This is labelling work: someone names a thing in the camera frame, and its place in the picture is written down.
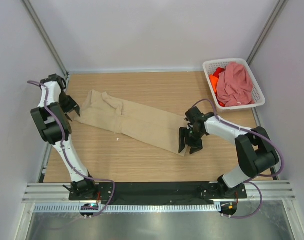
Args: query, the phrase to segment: orange cloth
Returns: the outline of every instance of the orange cloth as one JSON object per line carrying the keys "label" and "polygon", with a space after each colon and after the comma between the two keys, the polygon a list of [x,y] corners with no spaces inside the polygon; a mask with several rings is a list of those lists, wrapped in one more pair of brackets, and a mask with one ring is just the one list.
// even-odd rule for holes
{"label": "orange cloth", "polygon": [[210,74],[208,77],[210,79],[213,91],[214,91],[214,93],[216,93],[216,85],[217,85],[218,78],[213,76],[212,74]]}

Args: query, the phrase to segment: beige pants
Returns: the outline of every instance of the beige pants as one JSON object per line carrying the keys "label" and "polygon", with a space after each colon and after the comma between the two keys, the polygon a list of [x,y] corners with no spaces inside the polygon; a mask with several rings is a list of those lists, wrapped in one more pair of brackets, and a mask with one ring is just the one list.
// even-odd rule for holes
{"label": "beige pants", "polygon": [[[100,129],[120,133],[143,143],[178,154],[182,116],[149,106],[90,91],[75,120]],[[178,155],[184,156],[186,148]]]}

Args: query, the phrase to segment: laundry basket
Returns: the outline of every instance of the laundry basket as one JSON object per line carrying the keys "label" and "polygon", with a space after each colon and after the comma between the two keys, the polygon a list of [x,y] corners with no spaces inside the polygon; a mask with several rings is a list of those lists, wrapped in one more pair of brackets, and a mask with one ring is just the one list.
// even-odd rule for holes
{"label": "laundry basket", "polygon": [[[228,107],[219,106],[217,99],[215,97],[214,91],[212,89],[212,85],[211,85],[208,75],[213,74],[215,72],[216,68],[218,68],[218,67],[225,68],[226,65],[230,62],[236,62],[238,64],[242,64],[246,68],[246,71],[249,74],[249,76],[252,80],[252,83],[253,83],[252,98],[253,98],[253,101],[255,102],[254,104],[241,105],[241,106],[228,106]],[[205,77],[207,79],[207,83],[211,90],[212,97],[214,99],[216,109],[218,112],[246,110],[246,109],[254,108],[257,106],[261,106],[265,103],[265,98],[262,94],[262,91],[261,91],[260,87],[258,86],[258,84],[252,74],[252,71],[250,70],[250,68],[247,65],[245,60],[243,60],[241,58],[227,58],[227,59],[206,61],[203,63],[203,69],[204,69]]]}

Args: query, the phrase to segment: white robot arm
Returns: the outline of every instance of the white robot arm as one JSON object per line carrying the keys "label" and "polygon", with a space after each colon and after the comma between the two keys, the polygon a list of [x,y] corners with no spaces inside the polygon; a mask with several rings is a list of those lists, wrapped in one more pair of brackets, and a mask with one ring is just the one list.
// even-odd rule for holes
{"label": "white robot arm", "polygon": [[[37,108],[31,110],[34,123],[45,142],[50,143],[63,159],[71,178],[71,188],[64,186],[72,194],[82,198],[92,198],[97,193],[95,182],[82,177],[90,177],[88,170],[80,161],[72,143],[72,129],[68,122],[71,121],[67,113],[76,111],[79,115],[78,104],[64,92],[65,80],[56,74],[41,80],[42,96]],[[50,115],[50,110],[62,124],[62,129]]]}
{"label": "white robot arm", "polygon": [[185,116],[188,123],[186,128],[179,129],[179,153],[186,146],[191,147],[190,154],[200,151],[203,148],[201,140],[203,135],[219,136],[236,147],[238,165],[218,178],[222,195],[233,192],[238,185],[278,163],[275,149],[266,141],[251,134],[255,132],[269,139],[262,127],[250,129],[238,126],[212,112],[202,114],[197,107],[189,109]]}

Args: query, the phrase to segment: wooden table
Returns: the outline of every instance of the wooden table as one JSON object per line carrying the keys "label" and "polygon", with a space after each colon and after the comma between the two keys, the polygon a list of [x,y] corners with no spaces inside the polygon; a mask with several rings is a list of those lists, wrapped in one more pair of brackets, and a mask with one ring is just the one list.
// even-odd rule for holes
{"label": "wooden table", "polygon": [[[67,93],[81,106],[92,89],[181,116],[199,99],[212,99],[203,72],[74,74]],[[203,113],[212,111],[205,102],[198,107]],[[220,116],[241,126],[255,127],[250,110]],[[203,137],[202,151],[181,157],[76,121],[71,126],[75,149],[94,178],[116,182],[215,181],[237,165],[235,147],[214,135]],[[68,171],[54,150],[44,182],[70,182]]]}

